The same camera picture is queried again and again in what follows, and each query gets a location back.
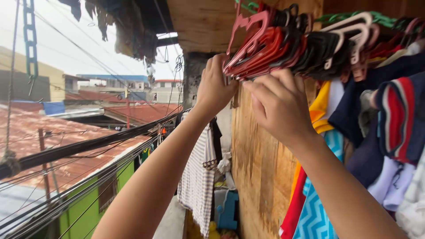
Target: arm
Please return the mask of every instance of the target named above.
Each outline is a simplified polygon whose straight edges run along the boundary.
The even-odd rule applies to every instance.
[[[128,180],[92,239],[152,239],[196,141],[236,92],[236,81],[224,85],[222,62],[222,55],[208,60],[195,107]]]
[[[339,238],[407,238],[314,131],[303,79],[284,69],[243,86],[258,123],[300,161]]]

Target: hand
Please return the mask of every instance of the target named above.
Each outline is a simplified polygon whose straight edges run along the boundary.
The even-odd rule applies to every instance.
[[[223,62],[226,58],[224,54],[215,55],[208,60],[207,66],[202,71],[195,108],[211,119],[226,107],[239,85],[236,80],[231,80],[229,85],[225,85]]]
[[[304,81],[295,80],[289,69],[243,82],[242,86],[251,92],[258,124],[287,147],[317,135],[310,120]]]

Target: window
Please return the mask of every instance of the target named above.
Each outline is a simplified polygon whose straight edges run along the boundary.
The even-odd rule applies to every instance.
[[[110,169],[103,170],[103,172],[98,175],[98,179],[108,175],[108,173],[112,172],[114,169],[115,167],[111,167]],[[99,212],[102,212],[108,208],[117,195],[117,180],[115,178],[116,173],[109,175],[106,181],[99,185]]]

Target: zigzag patterned towel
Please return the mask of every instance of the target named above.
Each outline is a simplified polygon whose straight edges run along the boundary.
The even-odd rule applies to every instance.
[[[342,161],[344,158],[343,135],[333,129],[326,132],[324,139],[335,156]],[[312,184],[306,186],[309,188],[304,189],[308,193],[293,239],[337,239],[338,236],[329,221],[316,190]]]

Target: sky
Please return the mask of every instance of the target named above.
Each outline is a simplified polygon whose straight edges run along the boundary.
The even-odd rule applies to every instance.
[[[35,0],[35,10],[41,14],[53,26],[59,29],[65,36],[73,40],[84,50],[88,51],[102,63],[111,68],[112,74],[122,75],[147,75],[147,69],[142,61],[131,57],[115,53],[116,30],[115,26],[108,26],[108,41],[102,41],[102,34],[97,27],[97,18],[90,18],[84,8],[84,0],[81,0],[82,17],[78,22],[71,14],[71,7],[60,3],[57,0]],[[16,2],[14,0],[2,0],[0,8],[0,46],[12,49],[13,30],[16,12]],[[16,42],[16,52],[25,55],[25,42],[23,38],[23,7],[20,6],[18,18],[18,36]],[[66,74],[110,74],[100,67],[96,62],[84,54],[80,49],[65,39],[50,26],[35,19],[37,31],[37,58],[39,62],[46,63],[55,68],[63,70]],[[153,65],[155,69],[155,79],[173,79],[175,61],[182,50],[178,44],[168,46],[169,63],[157,62]],[[158,47],[157,50],[165,56],[166,47]],[[164,61],[161,54],[157,54],[156,59]],[[183,69],[176,74],[176,79],[183,78]]]

